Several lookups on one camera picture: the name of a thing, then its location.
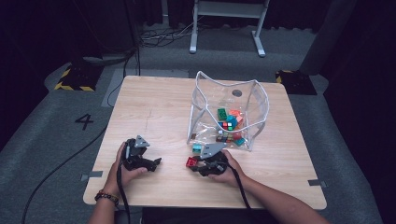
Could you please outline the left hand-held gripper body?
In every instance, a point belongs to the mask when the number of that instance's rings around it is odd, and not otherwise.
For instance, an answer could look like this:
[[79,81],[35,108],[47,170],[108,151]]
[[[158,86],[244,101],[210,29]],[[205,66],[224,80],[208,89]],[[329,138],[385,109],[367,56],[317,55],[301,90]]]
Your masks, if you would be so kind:
[[149,162],[143,158],[149,143],[141,136],[128,139],[123,149],[121,162],[127,170],[133,170],[141,167],[149,169]]

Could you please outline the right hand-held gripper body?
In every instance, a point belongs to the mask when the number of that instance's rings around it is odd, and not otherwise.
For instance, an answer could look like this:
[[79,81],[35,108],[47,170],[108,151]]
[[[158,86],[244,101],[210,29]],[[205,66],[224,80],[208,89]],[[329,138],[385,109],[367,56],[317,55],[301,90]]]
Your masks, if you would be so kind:
[[227,158],[222,154],[222,150],[226,147],[225,143],[207,144],[204,147],[200,157],[203,158],[202,167],[206,170],[200,173],[202,176],[221,175],[228,166]]

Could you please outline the clear plastic bag white trim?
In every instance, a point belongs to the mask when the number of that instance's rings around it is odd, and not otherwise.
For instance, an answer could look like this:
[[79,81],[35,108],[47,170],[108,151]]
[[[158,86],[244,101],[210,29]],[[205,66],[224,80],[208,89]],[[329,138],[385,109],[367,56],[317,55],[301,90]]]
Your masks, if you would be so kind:
[[[233,90],[240,90],[241,97],[232,95]],[[213,144],[217,142],[217,129],[220,127],[218,109],[224,108],[227,116],[229,110],[239,110],[243,117],[244,128],[233,133],[241,133],[246,139],[245,144],[237,146],[233,141],[225,143],[228,148],[250,151],[253,149],[255,138],[265,127],[269,112],[269,98],[262,84],[255,80],[226,81],[215,80],[204,72],[196,75],[195,87],[191,97],[191,112],[188,126],[187,142],[189,144]]]

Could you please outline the person's right hand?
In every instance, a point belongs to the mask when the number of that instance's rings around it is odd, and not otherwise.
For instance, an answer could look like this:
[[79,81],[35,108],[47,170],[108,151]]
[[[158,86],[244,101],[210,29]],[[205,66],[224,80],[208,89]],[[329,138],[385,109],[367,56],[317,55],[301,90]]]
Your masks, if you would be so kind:
[[227,158],[230,166],[226,169],[226,171],[221,175],[209,175],[208,177],[216,182],[225,183],[233,187],[238,186],[236,175],[239,176],[240,180],[243,180],[246,175],[244,174],[240,164],[238,161],[232,156],[232,154],[223,149],[222,154]]

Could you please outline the person's left hand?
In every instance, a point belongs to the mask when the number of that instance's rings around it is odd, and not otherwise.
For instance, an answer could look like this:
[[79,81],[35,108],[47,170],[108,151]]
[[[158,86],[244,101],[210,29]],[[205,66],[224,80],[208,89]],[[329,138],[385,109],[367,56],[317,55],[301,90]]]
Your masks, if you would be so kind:
[[126,187],[133,179],[138,178],[140,175],[148,171],[145,167],[128,171],[120,163],[120,156],[122,155],[124,146],[125,143],[120,145],[116,159],[109,170],[106,183],[103,186],[103,191],[107,194],[119,195],[119,184],[121,184],[123,187]]

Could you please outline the multicoloured puzzle cube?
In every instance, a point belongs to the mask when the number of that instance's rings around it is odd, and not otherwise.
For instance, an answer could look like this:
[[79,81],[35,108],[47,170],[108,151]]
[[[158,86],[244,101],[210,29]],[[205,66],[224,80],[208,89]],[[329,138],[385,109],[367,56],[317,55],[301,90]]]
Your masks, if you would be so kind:
[[230,143],[233,141],[233,125],[231,122],[220,121],[217,129],[217,142]]

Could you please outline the grey tape strip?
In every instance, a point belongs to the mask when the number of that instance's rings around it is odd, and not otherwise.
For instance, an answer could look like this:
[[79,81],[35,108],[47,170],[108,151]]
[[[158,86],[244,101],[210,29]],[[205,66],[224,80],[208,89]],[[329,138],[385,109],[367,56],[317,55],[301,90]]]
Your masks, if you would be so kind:
[[327,187],[328,187],[328,185],[326,184],[326,182],[323,181],[323,180],[319,180],[319,179],[310,179],[310,180],[307,180],[307,181],[308,181],[309,186],[319,186],[319,187],[321,187],[321,188],[327,188]]
[[80,177],[80,181],[88,181],[92,177],[102,177],[103,171],[91,171],[88,174],[83,174]]

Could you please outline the person's dark clothing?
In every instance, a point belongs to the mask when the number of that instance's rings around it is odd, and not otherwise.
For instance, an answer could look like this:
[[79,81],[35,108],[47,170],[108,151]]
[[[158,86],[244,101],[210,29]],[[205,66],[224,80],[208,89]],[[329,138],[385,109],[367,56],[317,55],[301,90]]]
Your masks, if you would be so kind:
[[116,211],[115,224],[279,224],[264,210],[143,207],[131,212]]

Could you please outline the black yellow striped base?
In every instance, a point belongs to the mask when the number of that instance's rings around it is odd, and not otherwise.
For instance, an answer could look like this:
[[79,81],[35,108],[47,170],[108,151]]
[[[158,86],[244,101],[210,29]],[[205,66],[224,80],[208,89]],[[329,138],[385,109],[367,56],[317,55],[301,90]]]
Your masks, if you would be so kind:
[[276,72],[276,82],[285,87],[287,94],[317,94],[310,77],[300,71],[279,70]]
[[91,65],[89,63],[71,64],[64,70],[54,89],[96,91],[96,85],[103,70],[103,66]]

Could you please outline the grey column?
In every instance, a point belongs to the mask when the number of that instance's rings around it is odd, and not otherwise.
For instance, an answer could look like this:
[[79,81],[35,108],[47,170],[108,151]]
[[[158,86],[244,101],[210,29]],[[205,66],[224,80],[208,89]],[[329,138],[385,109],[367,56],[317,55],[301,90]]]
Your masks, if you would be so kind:
[[306,53],[299,71],[308,76],[320,73],[329,59],[332,48],[344,30],[358,0],[332,0],[311,47]]

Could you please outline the white metal desk frame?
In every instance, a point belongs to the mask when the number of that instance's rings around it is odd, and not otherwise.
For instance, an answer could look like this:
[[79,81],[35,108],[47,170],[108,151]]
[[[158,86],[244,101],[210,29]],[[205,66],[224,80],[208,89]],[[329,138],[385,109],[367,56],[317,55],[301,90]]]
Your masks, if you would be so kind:
[[258,24],[255,30],[251,32],[258,55],[265,57],[266,53],[263,48],[260,35],[266,12],[270,0],[263,0],[260,4],[250,3],[231,3],[231,2],[211,2],[206,0],[194,0],[192,12],[192,33],[189,52],[194,54],[197,51],[198,40],[198,17],[199,16],[217,16],[231,18],[257,19]]

